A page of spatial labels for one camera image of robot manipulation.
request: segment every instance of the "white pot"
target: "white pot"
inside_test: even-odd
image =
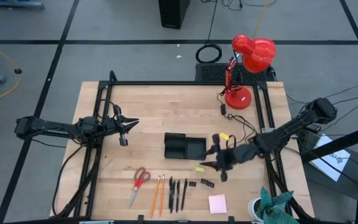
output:
[[[260,200],[260,198],[252,199],[252,200],[248,203],[248,214],[251,216],[251,218],[252,218],[253,220],[263,223],[264,221],[263,221],[262,219],[260,219],[260,218],[256,215],[255,210],[254,210],[255,203],[256,203],[258,200]]]

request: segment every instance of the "wooden tabletop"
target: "wooden tabletop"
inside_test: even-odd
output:
[[[78,97],[73,122],[78,118],[91,116],[96,99],[97,82],[84,82]],[[234,166],[228,171],[228,181],[220,181],[220,173],[207,167],[205,173],[195,172],[199,161],[165,159],[164,133],[185,133],[189,137],[206,138],[207,149],[212,145],[211,136],[224,132],[234,134],[237,140],[244,136],[242,125],[236,121],[229,121],[220,114],[220,102],[216,95],[222,90],[221,86],[114,86],[112,102],[119,105],[122,114],[128,118],[139,118],[140,123],[127,135],[129,145],[119,145],[118,135],[104,138],[103,152],[99,167],[98,183],[96,185],[92,219],[136,220],[138,215],[144,215],[148,220],[154,190],[159,175],[165,175],[163,213],[160,218],[160,191],[157,197],[153,220],[227,220],[227,216],[234,216],[236,221],[251,220],[247,213],[247,204],[260,195],[260,188],[269,189],[267,171],[263,159],[255,157],[252,161]],[[244,110],[227,112],[242,115],[256,130],[260,130],[255,107],[252,87],[251,104]],[[280,126],[291,119],[283,83],[268,83],[268,92],[272,105],[276,126]],[[263,93],[260,92],[262,108],[265,103]],[[290,140],[288,147],[298,150],[295,140]],[[78,146],[69,142],[65,159]],[[81,150],[73,157],[62,174],[60,188],[56,199],[59,212],[71,199],[78,188],[83,165],[85,150]],[[287,178],[288,189],[294,190],[294,197],[305,211],[314,216],[309,190],[303,172],[300,156],[294,152],[282,151],[283,166]],[[207,156],[206,161],[215,160],[215,156]],[[151,179],[139,189],[134,204],[129,209],[129,199],[134,187],[134,173],[139,167],[145,167],[151,173]],[[178,213],[168,210],[168,180],[170,177],[180,180],[180,203],[185,178],[197,182],[196,187],[187,187],[185,207]],[[215,183],[213,189],[200,183],[201,179],[208,179]],[[211,215],[209,213],[208,196],[224,194],[226,196],[227,213]],[[85,205],[81,214],[85,214]]]

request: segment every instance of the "black speaker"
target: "black speaker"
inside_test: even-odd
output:
[[[180,29],[190,0],[158,0],[161,26]]]

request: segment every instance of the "black box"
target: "black box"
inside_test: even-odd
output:
[[[180,29],[190,0],[158,0],[161,26]]]
[[[165,152],[167,159],[194,159],[203,161],[206,158],[206,139],[187,138],[186,134],[165,133]]]

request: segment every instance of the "pink sticky note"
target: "pink sticky note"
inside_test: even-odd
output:
[[[226,198],[224,195],[210,195],[209,200],[209,212],[211,214],[223,214],[227,213]]]

